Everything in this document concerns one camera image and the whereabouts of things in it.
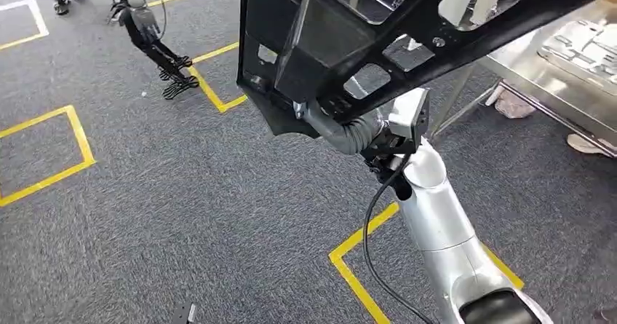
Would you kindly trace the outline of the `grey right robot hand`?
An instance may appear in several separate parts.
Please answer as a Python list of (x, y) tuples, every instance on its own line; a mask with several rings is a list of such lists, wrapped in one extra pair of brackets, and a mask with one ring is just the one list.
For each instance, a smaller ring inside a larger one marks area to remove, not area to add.
[(319, 104), (315, 100), (302, 103), (293, 103), (293, 111), (297, 119), (301, 119), (309, 124), (317, 121), (322, 114)]

